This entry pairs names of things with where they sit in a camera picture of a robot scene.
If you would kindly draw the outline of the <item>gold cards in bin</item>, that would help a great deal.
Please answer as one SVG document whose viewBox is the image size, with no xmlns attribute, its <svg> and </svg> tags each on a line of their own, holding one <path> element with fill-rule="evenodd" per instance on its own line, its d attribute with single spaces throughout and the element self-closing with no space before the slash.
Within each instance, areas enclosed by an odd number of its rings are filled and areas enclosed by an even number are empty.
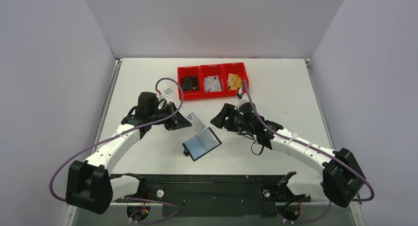
<svg viewBox="0 0 418 226">
<path fill-rule="evenodd" d="M 229 73 L 227 78 L 227 88 L 228 90 L 239 90 L 242 89 L 243 86 L 243 80 L 238 74 Z"/>
</svg>

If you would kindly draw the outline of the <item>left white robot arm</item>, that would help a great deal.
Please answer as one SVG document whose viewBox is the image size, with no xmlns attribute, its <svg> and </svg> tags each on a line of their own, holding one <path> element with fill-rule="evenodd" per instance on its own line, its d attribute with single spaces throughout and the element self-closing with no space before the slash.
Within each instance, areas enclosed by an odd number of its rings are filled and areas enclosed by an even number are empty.
<svg viewBox="0 0 418 226">
<path fill-rule="evenodd" d="M 153 125 L 163 125 L 168 131 L 192 126 L 173 102 L 152 92 L 142 92 L 110 141 L 101 144 L 84 161 L 74 161 L 69 166 L 66 203 L 102 214 L 117 199 L 129 196 L 134 201 L 144 200 L 147 187 L 140 183 L 138 175 L 111 178 L 111 172 Z"/>
</svg>

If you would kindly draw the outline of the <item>black card holders in bin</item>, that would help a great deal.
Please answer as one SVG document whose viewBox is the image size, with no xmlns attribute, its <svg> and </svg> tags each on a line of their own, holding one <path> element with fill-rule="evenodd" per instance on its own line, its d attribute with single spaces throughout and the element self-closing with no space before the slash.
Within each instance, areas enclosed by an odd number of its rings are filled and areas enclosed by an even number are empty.
<svg viewBox="0 0 418 226">
<path fill-rule="evenodd" d="M 186 76 L 180 79 L 180 85 L 184 92 L 196 92 L 200 90 L 198 76 Z"/>
</svg>

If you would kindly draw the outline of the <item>red bin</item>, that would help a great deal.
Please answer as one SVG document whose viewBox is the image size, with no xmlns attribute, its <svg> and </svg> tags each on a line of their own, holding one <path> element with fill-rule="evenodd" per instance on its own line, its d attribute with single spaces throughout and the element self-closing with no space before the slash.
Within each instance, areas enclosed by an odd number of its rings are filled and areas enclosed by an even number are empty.
<svg viewBox="0 0 418 226">
<path fill-rule="evenodd" d="M 201 95 L 199 72 L 199 66 L 177 68 L 177 80 L 183 90 L 185 101 L 198 100 Z"/>
<path fill-rule="evenodd" d="M 221 64 L 201 65 L 204 99 L 222 98 L 224 92 L 224 75 Z"/>
<path fill-rule="evenodd" d="M 224 78 L 222 97 L 234 96 L 239 89 L 244 87 L 244 81 L 249 87 L 249 78 L 244 63 L 221 64 L 221 72 Z"/>
</svg>

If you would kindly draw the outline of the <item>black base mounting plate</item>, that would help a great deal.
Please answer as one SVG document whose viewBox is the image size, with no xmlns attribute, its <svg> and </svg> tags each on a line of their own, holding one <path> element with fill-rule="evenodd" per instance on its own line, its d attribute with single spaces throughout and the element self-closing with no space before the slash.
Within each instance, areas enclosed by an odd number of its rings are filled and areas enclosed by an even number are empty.
<svg viewBox="0 0 418 226">
<path fill-rule="evenodd" d="M 294 209 L 310 202 L 309 195 L 294 195 L 285 186 L 287 175 L 156 175 L 139 176 L 137 193 L 128 200 L 127 214 L 138 221 L 157 217 L 273 217 L 284 206 Z"/>
</svg>

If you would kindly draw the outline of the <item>right red bin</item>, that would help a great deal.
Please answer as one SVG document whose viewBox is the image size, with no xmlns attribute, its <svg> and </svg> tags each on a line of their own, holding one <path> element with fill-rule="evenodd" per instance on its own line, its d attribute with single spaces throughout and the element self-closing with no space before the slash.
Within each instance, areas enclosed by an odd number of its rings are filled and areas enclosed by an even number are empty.
<svg viewBox="0 0 418 226">
<path fill-rule="evenodd" d="M 244 87 L 244 81 L 249 87 L 249 78 L 244 63 L 221 64 L 221 72 L 224 78 L 222 97 L 234 96 L 239 89 Z"/>
</svg>

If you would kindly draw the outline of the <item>middle red bin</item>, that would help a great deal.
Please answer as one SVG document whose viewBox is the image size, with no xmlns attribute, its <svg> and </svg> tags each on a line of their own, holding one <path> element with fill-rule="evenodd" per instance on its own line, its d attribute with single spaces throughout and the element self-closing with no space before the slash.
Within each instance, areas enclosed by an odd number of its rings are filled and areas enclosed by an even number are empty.
<svg viewBox="0 0 418 226">
<path fill-rule="evenodd" d="M 222 98 L 224 92 L 224 75 L 221 64 L 201 65 L 204 99 Z"/>
</svg>

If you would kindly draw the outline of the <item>black leather card holder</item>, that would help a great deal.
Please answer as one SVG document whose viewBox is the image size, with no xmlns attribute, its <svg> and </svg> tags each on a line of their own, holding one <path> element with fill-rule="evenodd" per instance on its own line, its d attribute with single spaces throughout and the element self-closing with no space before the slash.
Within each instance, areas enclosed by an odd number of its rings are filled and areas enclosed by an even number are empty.
<svg viewBox="0 0 418 226">
<path fill-rule="evenodd" d="M 184 147 L 183 154 L 193 161 L 197 161 L 221 144 L 221 140 L 209 127 L 182 144 Z"/>
</svg>

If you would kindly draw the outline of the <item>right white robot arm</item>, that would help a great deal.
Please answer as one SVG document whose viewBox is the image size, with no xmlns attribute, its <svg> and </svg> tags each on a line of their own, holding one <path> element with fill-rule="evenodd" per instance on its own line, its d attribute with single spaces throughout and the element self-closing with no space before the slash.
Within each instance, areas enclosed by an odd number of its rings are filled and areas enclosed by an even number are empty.
<svg viewBox="0 0 418 226">
<path fill-rule="evenodd" d="M 317 172 L 314 176 L 296 173 L 281 183 L 278 193 L 285 200 L 296 195 L 321 195 L 346 208 L 365 184 L 365 175 L 351 151 L 324 148 L 300 138 L 278 123 L 257 117 L 250 103 L 239 108 L 224 104 L 211 124 L 231 132 L 248 133 L 258 144 L 287 154 Z"/>
</svg>

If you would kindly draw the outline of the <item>white cards in bin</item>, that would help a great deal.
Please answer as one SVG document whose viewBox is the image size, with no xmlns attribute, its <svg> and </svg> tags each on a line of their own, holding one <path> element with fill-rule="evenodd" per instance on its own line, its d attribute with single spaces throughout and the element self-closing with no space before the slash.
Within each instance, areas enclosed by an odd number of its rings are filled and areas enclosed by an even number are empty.
<svg viewBox="0 0 418 226">
<path fill-rule="evenodd" d="M 204 78 L 205 92 L 220 92 L 222 91 L 220 80 L 218 76 L 208 76 Z"/>
</svg>

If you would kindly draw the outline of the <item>left red bin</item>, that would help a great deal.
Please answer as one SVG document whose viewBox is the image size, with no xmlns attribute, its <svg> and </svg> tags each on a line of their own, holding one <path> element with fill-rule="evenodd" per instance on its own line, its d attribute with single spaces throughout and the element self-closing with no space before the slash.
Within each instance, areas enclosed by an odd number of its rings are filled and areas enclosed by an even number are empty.
<svg viewBox="0 0 418 226">
<path fill-rule="evenodd" d="M 183 90 L 185 101 L 198 100 L 201 95 L 199 72 L 199 66 L 177 68 L 177 80 Z"/>
</svg>

